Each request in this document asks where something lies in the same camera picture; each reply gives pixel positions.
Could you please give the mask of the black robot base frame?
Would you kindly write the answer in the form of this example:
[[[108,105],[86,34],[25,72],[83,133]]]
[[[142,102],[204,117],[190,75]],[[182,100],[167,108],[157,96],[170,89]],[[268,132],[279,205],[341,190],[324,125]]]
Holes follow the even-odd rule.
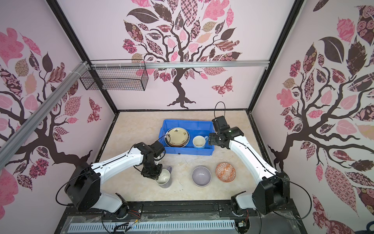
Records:
[[[133,201],[129,202],[129,207],[128,214],[118,219],[102,210],[89,209],[78,212],[73,206],[69,206],[55,233],[65,234],[72,223],[187,220],[233,220],[237,234],[305,234],[307,232],[294,203],[266,215],[260,214],[255,209],[235,211],[229,200]]]

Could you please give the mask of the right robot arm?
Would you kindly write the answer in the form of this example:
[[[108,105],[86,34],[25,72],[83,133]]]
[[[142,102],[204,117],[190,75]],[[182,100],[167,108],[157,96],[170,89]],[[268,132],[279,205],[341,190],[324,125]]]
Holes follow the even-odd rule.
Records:
[[[210,133],[208,144],[233,151],[254,178],[256,188],[253,192],[242,192],[232,197],[239,210],[255,209],[266,215],[289,202],[288,175],[270,166],[254,150],[239,128]]]

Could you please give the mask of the cream yellow plate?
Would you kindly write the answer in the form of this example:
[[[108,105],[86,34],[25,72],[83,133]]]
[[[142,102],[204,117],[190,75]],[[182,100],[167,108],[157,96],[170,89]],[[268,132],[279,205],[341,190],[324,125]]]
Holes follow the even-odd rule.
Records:
[[[165,142],[170,147],[184,147],[190,141],[190,135],[184,128],[175,127],[167,131]]]

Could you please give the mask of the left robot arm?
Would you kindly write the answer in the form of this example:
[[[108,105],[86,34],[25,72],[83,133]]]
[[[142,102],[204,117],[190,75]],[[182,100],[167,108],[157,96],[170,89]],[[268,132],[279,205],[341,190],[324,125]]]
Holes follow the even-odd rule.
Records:
[[[162,164],[157,164],[165,153],[162,143],[151,145],[144,142],[135,144],[130,150],[99,163],[83,163],[73,172],[64,191],[79,212],[99,209],[124,218],[129,212],[128,202],[118,193],[108,194],[101,186],[124,170],[142,165],[141,176],[157,180],[162,172]]]

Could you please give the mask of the aluminium rail back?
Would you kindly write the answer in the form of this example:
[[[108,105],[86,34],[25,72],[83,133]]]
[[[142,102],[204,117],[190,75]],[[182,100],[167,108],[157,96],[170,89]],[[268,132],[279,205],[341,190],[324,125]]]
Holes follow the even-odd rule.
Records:
[[[208,67],[268,67],[267,60],[234,60],[234,61],[193,61],[193,62],[139,62],[132,63],[93,63],[92,69],[98,68],[144,68],[144,69],[169,69],[169,68],[208,68]]]

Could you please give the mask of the red patterned bowl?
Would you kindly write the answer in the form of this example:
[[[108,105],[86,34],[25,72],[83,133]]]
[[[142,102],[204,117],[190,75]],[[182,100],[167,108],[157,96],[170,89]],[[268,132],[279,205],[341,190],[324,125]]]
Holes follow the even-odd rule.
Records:
[[[222,162],[216,166],[215,174],[222,182],[229,183],[236,178],[235,168],[227,162]]]

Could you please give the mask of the aluminium rail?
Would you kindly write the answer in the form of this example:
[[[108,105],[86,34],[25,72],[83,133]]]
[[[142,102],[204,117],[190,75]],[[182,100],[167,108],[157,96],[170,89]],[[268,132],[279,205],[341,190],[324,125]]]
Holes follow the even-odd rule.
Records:
[[[267,60],[234,60],[234,61],[193,61],[193,62],[139,62],[132,63],[93,63],[92,69],[98,68],[144,68],[144,69],[169,69],[169,68],[208,68],[208,67],[268,67]]]
[[[24,144],[30,135],[37,129],[38,125],[52,111],[53,107],[63,97],[73,84],[86,72],[90,66],[86,61],[79,63],[67,78],[51,93],[51,95],[39,106],[20,129],[1,147],[1,168],[4,168],[9,160],[16,154],[17,150]]]

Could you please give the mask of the aluminium rail left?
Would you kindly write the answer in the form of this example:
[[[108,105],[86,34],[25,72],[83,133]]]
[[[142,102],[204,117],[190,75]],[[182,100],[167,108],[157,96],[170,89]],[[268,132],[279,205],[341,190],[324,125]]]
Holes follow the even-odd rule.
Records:
[[[38,125],[52,111],[53,107],[63,97],[73,84],[86,72],[90,66],[86,61],[79,63],[67,78],[51,93],[51,95],[39,106],[20,129],[1,147],[1,168],[4,168],[9,160],[16,154],[17,150],[24,144],[30,135],[37,129]]]

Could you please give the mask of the light blue mug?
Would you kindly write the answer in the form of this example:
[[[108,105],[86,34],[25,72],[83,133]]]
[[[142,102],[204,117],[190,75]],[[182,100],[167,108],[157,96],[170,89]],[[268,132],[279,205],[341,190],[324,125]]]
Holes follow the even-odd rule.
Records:
[[[193,147],[197,149],[203,149],[208,141],[208,136],[195,136],[192,140]]]

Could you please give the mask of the purple mug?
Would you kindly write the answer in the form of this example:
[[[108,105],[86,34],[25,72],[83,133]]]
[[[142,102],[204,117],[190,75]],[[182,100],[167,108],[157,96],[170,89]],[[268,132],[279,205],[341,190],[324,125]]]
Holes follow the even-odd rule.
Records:
[[[172,184],[171,172],[172,172],[172,167],[163,168],[160,176],[155,181],[156,184],[162,188],[170,187]]]

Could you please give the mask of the blue plastic bin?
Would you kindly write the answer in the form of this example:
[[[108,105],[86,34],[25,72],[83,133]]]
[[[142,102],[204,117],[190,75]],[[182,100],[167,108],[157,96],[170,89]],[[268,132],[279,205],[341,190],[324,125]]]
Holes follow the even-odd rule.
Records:
[[[190,140],[184,147],[170,147],[165,142],[167,131],[176,127],[185,129],[190,135]],[[193,139],[196,136],[208,137],[210,133],[215,133],[210,121],[164,120],[159,133],[159,141],[165,147],[167,154],[211,156],[214,146],[206,143],[203,148],[195,148],[193,145]]]

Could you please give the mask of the lavender bowl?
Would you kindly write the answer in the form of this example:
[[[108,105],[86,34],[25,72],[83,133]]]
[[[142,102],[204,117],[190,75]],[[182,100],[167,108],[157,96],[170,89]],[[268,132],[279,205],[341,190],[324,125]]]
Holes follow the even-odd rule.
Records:
[[[211,172],[204,166],[196,167],[192,172],[192,181],[198,187],[208,186],[211,182]]]

